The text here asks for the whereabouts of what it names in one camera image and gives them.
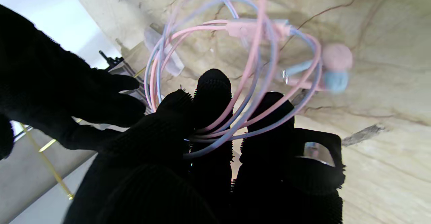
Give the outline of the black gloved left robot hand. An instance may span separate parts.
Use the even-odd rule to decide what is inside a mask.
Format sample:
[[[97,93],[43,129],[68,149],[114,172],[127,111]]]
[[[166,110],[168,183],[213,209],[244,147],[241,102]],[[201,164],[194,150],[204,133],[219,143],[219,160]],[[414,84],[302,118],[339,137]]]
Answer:
[[[156,113],[114,138],[88,169],[65,224],[342,224],[341,138],[296,128],[295,119],[241,144],[231,181],[232,141],[192,160],[184,138],[213,123],[231,101],[218,69],[193,98],[170,93]]]

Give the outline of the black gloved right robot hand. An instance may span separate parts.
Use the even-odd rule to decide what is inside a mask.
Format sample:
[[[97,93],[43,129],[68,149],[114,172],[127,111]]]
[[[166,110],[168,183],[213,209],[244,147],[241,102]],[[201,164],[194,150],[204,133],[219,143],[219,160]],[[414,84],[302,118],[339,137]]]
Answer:
[[[135,78],[91,68],[5,6],[0,35],[1,159],[14,147],[12,121],[42,131],[67,149],[101,151],[103,142],[119,133],[80,125],[74,118],[127,128],[143,117],[146,106],[121,93],[139,88]]]

